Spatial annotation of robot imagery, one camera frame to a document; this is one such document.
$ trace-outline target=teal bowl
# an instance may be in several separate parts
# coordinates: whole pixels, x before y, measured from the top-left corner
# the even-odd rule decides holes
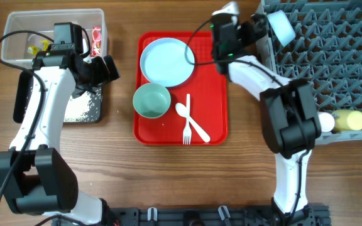
[[[148,119],[156,119],[170,108],[170,92],[162,85],[147,83],[139,87],[133,95],[135,111]]]

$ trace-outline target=wooden table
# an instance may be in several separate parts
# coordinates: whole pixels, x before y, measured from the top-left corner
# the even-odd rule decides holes
[[[228,86],[229,136],[220,146],[148,147],[132,133],[138,38],[151,30],[195,30],[226,1],[40,2],[1,3],[0,37],[12,11],[101,8],[109,53],[122,75],[104,90],[100,123],[63,127],[62,156],[81,190],[103,197],[111,207],[270,204],[275,160],[261,135],[258,104],[241,87]],[[254,13],[258,3],[240,3],[243,19]],[[8,149],[19,129],[12,120],[18,77],[18,70],[0,64],[0,151]],[[309,163],[307,196],[312,203],[330,206],[333,225],[362,225],[362,141],[316,147]],[[2,201],[1,225],[34,225],[43,218],[14,215]]]

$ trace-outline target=white fork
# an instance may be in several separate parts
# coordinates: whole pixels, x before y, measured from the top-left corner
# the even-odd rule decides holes
[[[190,109],[191,109],[189,94],[187,94],[186,107],[187,107],[188,116],[189,116]],[[182,144],[189,145],[189,144],[191,144],[192,131],[191,131],[191,127],[189,126],[189,117],[187,117],[186,119],[187,119],[187,123],[185,124],[184,130],[182,131]]]

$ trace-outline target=white spoon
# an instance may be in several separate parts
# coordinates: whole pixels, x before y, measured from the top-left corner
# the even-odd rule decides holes
[[[187,118],[189,120],[189,122],[191,123],[191,125],[194,127],[194,129],[197,131],[197,133],[199,134],[200,138],[202,138],[202,140],[204,140],[206,143],[208,143],[209,141],[211,141],[211,137],[209,135],[207,135],[207,133],[198,125],[198,123],[196,123],[191,116],[189,116],[188,114],[188,110],[187,107],[184,106],[181,103],[177,103],[175,104],[175,110],[177,111],[177,113],[184,117]]]

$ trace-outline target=white bin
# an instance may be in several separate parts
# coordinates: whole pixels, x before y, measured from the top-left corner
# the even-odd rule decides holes
[[[59,9],[43,11],[12,12],[8,16],[4,34],[12,31],[37,31],[54,39],[54,24],[72,22],[85,28],[92,43],[92,28],[101,26],[101,57],[107,55],[107,27],[101,9]],[[39,46],[42,37],[26,33],[16,34],[3,41],[1,58],[18,66],[31,68],[35,57],[27,53],[29,46]]]

